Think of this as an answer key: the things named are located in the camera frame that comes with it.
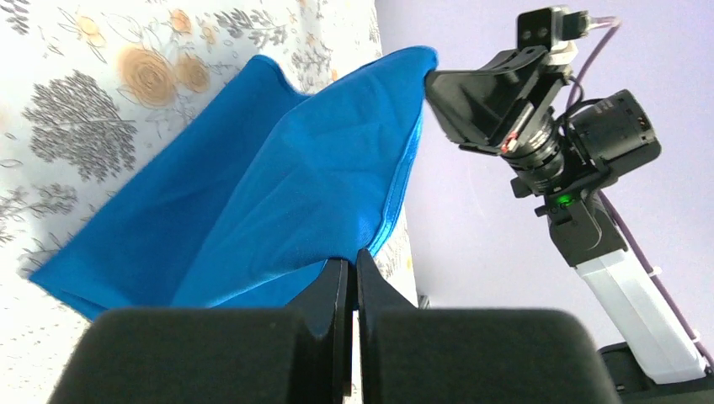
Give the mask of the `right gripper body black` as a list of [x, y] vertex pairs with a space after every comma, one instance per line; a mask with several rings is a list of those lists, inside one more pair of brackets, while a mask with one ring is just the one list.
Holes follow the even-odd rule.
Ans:
[[568, 83], [581, 86], [567, 67], [544, 60], [499, 153], [517, 175], [514, 195], [543, 199], [538, 216], [590, 207], [594, 194], [662, 151], [650, 119], [627, 89], [607, 98], [578, 97], [554, 116], [551, 102]]

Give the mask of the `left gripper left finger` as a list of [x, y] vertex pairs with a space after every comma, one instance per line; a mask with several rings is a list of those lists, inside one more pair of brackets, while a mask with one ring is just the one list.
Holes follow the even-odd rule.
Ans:
[[350, 391], [350, 266], [287, 306], [122, 309], [83, 335], [54, 403], [340, 403]]

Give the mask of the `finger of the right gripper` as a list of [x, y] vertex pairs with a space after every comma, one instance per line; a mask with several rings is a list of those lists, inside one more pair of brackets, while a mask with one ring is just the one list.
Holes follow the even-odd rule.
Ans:
[[502, 51], [486, 66], [474, 71], [495, 81], [496, 88], [488, 97], [488, 104], [503, 113], [504, 119], [491, 142], [463, 142], [461, 149], [483, 154], [500, 153], [510, 126], [523, 110], [521, 104], [534, 88], [547, 56], [547, 49], [541, 46], [515, 50], [510, 54]]
[[425, 79], [426, 100], [452, 142], [491, 142], [504, 119], [488, 104], [492, 78], [467, 71], [434, 71]]

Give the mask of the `blue cloth napkin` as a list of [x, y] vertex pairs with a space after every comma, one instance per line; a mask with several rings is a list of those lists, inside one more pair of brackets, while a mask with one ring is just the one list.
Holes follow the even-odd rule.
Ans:
[[392, 234], [437, 64], [408, 47], [307, 95], [253, 57], [30, 281], [89, 320], [285, 305]]

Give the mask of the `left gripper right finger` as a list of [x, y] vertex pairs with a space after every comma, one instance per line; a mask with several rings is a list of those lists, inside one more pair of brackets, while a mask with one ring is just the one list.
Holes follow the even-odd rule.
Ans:
[[581, 322], [550, 309], [419, 309], [356, 258], [367, 403], [617, 403]]

